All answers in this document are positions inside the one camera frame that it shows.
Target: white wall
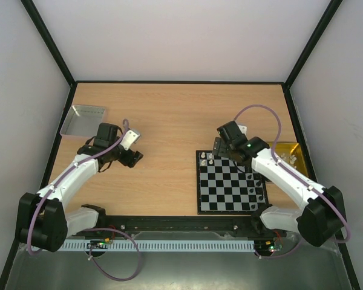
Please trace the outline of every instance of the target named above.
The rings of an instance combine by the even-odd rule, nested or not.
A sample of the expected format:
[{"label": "white wall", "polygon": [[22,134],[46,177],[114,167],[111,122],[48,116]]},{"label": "white wall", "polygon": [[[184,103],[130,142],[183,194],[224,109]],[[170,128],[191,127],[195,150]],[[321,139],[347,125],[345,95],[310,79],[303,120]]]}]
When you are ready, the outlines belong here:
[{"label": "white wall", "polygon": [[76,80],[285,81],[329,0],[34,0]]},{"label": "white wall", "polygon": [[68,89],[21,2],[0,1],[0,275],[19,198],[40,186]]},{"label": "white wall", "polygon": [[343,192],[363,289],[363,0],[343,1],[292,94],[319,181]]}]

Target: black frame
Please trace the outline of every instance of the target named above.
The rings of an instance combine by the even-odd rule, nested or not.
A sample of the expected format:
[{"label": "black frame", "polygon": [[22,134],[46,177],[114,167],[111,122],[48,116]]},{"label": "black frame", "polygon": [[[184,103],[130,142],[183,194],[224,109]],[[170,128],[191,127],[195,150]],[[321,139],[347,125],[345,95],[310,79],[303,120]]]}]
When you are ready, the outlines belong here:
[{"label": "black frame", "polygon": [[[331,0],[327,9],[325,10],[322,18],[318,22],[315,30],[313,31],[309,41],[307,42],[307,45],[304,47],[301,55],[299,56],[299,59],[297,60],[295,66],[293,67],[293,70],[289,74],[287,80],[285,83],[283,82],[172,82],[172,81],[115,81],[115,80],[105,80],[105,81],[75,81],[72,74],[70,73],[70,70],[68,69],[61,53],[58,50],[58,47],[56,46],[51,34],[49,33],[47,27],[45,26],[43,19],[41,18],[35,4],[32,0],[21,0],[23,3],[24,8],[26,9],[27,13],[29,14],[31,20],[35,24],[35,27],[38,29],[39,34],[43,38],[47,48],[50,50],[51,55],[54,57],[54,60],[56,61],[59,69],[61,70],[62,74],[66,78],[67,83],[70,85],[70,92],[68,94],[67,102],[65,104],[64,113],[62,114],[62,118],[59,122],[59,127],[56,132],[56,136],[54,139],[53,147],[51,149],[50,157],[47,162],[47,166],[45,169],[45,173],[42,179],[41,187],[44,187],[48,184],[48,180],[50,178],[52,168],[54,166],[55,158],[57,155],[57,151],[59,149],[59,145],[61,142],[61,136],[59,135],[59,131],[61,129],[61,126],[64,122],[64,118],[71,106],[71,103],[73,101],[77,84],[78,83],[169,83],[169,84],[233,84],[233,85],[281,85],[284,93],[284,97],[287,103],[289,115],[292,121],[293,130],[296,135],[297,142],[299,142],[302,152],[304,154],[304,159],[306,162],[306,166],[309,172],[309,176],[311,179],[316,181],[315,171],[312,166],[312,161],[309,156],[309,151],[307,148],[307,144],[304,138],[304,133],[301,128],[301,124],[298,119],[298,115],[296,112],[296,108],[293,102],[292,95],[290,93],[290,87],[293,85],[295,79],[297,78],[298,74],[300,73],[301,69],[303,68],[304,64],[306,63],[307,59],[311,55],[314,47],[318,43],[319,39],[321,38],[323,32],[327,28],[329,22],[332,20],[333,15],[336,13],[337,9],[339,8],[342,0]],[[176,223],[180,226],[180,222],[183,223],[183,225],[186,225],[186,227],[182,227],[184,230],[201,230],[200,228],[203,227],[203,225],[207,225],[208,222],[213,223],[214,225],[222,225],[222,229],[227,229],[229,227],[233,227],[236,224],[241,224],[244,219],[240,217],[207,217],[207,216],[197,216],[197,217],[152,217],[152,216],[135,216],[135,217],[127,217],[127,216],[110,216],[108,217],[111,222],[118,223],[118,222],[124,222],[126,224],[129,224],[132,222],[133,224],[136,222],[144,222],[147,227],[148,225],[151,225],[150,227],[155,230],[157,228],[161,228],[164,230],[167,227],[170,227],[172,223]],[[4,269],[2,271],[2,275],[0,278],[0,289],[5,289],[5,286],[7,284],[10,271],[13,265],[13,261],[16,257],[16,253],[18,251],[19,242],[14,239],[9,255],[7,257],[7,261],[5,263]],[[353,269],[353,265],[350,259],[350,255],[348,253],[347,246],[345,244],[339,244],[340,252],[342,253],[342,258],[344,261],[344,265],[348,274],[348,278],[350,280],[351,286],[353,289],[358,290],[360,289],[358,279],[356,277],[355,271]]]},{"label": "black frame", "polygon": [[[251,223],[251,216],[105,216],[105,225],[114,225],[128,234],[141,231],[160,232],[215,232],[221,235],[232,233],[234,237],[246,237],[256,242],[273,241],[277,237],[272,231],[257,234]],[[79,237],[88,239],[109,237],[110,233],[80,232]]]}]

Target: wire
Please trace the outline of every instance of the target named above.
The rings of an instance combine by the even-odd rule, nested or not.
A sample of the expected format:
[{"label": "wire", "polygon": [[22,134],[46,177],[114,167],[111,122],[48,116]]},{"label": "wire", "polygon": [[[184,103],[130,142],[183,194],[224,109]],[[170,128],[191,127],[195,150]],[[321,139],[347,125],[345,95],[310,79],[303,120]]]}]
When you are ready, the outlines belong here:
[{"label": "wire", "polygon": [[[110,228],[113,228],[113,229],[115,229],[115,230],[116,230],[116,227],[115,227],[115,226],[113,226],[113,225],[109,225],[109,227],[110,227]],[[116,236],[116,232],[115,232],[115,231],[112,231],[112,234],[111,234],[111,240],[112,240],[112,241],[114,241],[115,236]]]},{"label": "wire", "polygon": [[131,276],[129,276],[128,278],[117,278],[117,277],[114,277],[114,276],[109,275],[108,273],[106,273],[101,268],[101,266],[97,263],[97,261],[91,255],[91,253],[93,252],[93,249],[95,247],[95,246],[92,246],[90,248],[90,250],[89,250],[89,260],[92,260],[93,261],[93,263],[97,267],[98,271],[101,272],[101,274],[103,274],[104,276],[108,277],[111,280],[118,281],[118,282],[124,282],[124,281],[132,280],[134,277],[136,277],[140,273],[141,268],[142,268],[142,253],[139,250],[139,246],[137,246],[136,242],[134,241],[134,239],[130,235],[128,235],[128,234],[126,234],[126,233],[124,233],[122,231],[113,229],[113,228],[88,228],[87,230],[83,230],[83,231],[112,231],[114,233],[121,234],[121,235],[123,235],[124,237],[126,237],[127,239],[129,239],[133,243],[133,246],[136,249],[137,254],[139,255],[139,260],[137,261],[137,268],[134,271],[134,273]]},{"label": "wire", "polygon": [[277,113],[275,111],[273,111],[271,108],[264,106],[264,105],[250,105],[247,106],[245,108],[243,108],[234,118],[234,121],[237,120],[237,118],[246,110],[250,109],[250,108],[263,108],[268,110],[270,113],[272,113],[274,115],[274,117],[277,120],[277,124],[278,124],[278,132],[277,132],[277,136],[274,139],[273,142],[273,146],[272,146],[272,158],[273,160],[276,162],[277,165],[279,165],[282,169],[284,169],[287,173],[289,173],[292,177],[294,177],[295,179],[297,179],[297,181],[299,181],[302,185],[306,186],[307,188],[311,189],[311,191],[313,191],[314,193],[316,193],[335,213],[335,215],[337,215],[337,217],[340,219],[340,221],[343,223],[343,226],[345,227],[345,230],[347,232],[347,236],[345,237],[345,239],[343,240],[338,240],[338,239],[332,239],[334,242],[336,243],[346,243],[351,239],[351,229],[350,226],[348,225],[347,221],[344,219],[344,216],[339,212],[339,210],[332,204],[332,202],[329,201],[328,198],[326,198],[321,192],[319,192],[317,189],[315,189],[313,186],[311,186],[308,182],[306,182],[305,180],[301,179],[296,173],[292,172],[288,167],[286,167],[284,165],[283,162],[278,162],[278,158],[275,154],[275,148],[278,142],[278,139],[280,138],[281,135],[281,121],[280,118],[278,117]]},{"label": "wire", "polygon": [[[101,155],[109,152],[110,150],[112,150],[113,148],[115,148],[118,144],[120,144],[120,142],[123,140],[123,138],[125,137],[126,133],[129,131],[129,121],[127,119],[124,119],[122,121],[123,127],[124,127],[124,132],[121,135],[121,137],[109,148],[106,148],[104,151],[101,151],[98,154],[95,154],[93,156],[89,156],[88,158],[85,158],[81,161],[78,162],[78,166],[91,160],[91,159],[96,159],[98,157],[100,157]],[[53,190],[55,189],[55,187],[57,187],[65,178],[66,176],[68,176],[75,168],[77,168],[76,166],[71,166],[69,167],[68,170],[66,170],[59,178],[58,180],[54,183],[50,185],[50,189],[46,192],[45,196],[43,196],[43,198],[41,199],[41,201],[39,201],[38,206],[35,209],[35,212],[31,218],[31,222],[30,222],[30,228],[28,229],[28,234],[27,234],[27,251],[31,256],[36,255],[37,253],[39,253],[40,251],[42,251],[42,249],[38,249],[37,251],[33,251],[31,248],[31,240],[32,240],[32,232],[34,230],[34,226],[35,226],[35,222],[36,219],[38,218],[38,215],[42,209],[42,206],[44,204],[44,202],[46,201],[46,199],[49,197],[50,194],[52,194]]]},{"label": "wire", "polygon": [[238,171],[239,172],[242,172],[242,173],[244,173],[244,174],[246,174],[246,172],[245,171],[242,171],[237,165],[236,165],[236,163],[235,162],[233,162],[234,163],[234,166],[238,169]]},{"label": "wire", "polygon": [[297,245],[295,245],[295,247],[293,249],[291,249],[289,252],[286,252],[285,254],[279,255],[279,256],[269,256],[269,257],[265,257],[265,256],[261,256],[257,251],[255,251],[254,253],[257,255],[257,257],[261,260],[261,259],[277,259],[277,258],[283,258],[286,256],[289,256],[290,254],[293,254],[302,244],[303,239],[299,240]]},{"label": "wire", "polygon": [[274,232],[277,235],[277,239],[280,240],[281,245],[284,246],[284,242],[283,242],[283,240],[282,240],[281,235],[279,234],[279,232],[277,232],[277,231],[274,231]]}]

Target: metal tray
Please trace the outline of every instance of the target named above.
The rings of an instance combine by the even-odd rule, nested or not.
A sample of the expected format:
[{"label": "metal tray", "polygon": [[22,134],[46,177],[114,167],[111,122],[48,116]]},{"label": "metal tray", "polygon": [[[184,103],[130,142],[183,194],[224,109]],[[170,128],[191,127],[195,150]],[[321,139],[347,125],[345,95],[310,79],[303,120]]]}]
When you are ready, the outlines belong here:
[{"label": "metal tray", "polygon": [[309,177],[307,167],[305,165],[305,160],[303,156],[303,151],[301,150],[301,146],[299,143],[277,143],[275,152],[278,156],[280,156],[287,164],[292,167],[295,167],[297,171]]},{"label": "metal tray", "polygon": [[105,118],[103,107],[72,105],[60,129],[63,137],[91,138],[97,134],[98,126]]}]

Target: silver tray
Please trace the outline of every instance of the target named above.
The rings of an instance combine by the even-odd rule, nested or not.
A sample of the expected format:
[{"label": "silver tray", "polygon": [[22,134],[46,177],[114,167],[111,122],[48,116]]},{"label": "silver tray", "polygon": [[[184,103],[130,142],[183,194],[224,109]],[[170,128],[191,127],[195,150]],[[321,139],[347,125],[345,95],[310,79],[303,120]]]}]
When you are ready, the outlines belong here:
[{"label": "silver tray", "polygon": [[60,129],[60,134],[73,137],[93,137],[105,118],[103,107],[72,105]]}]

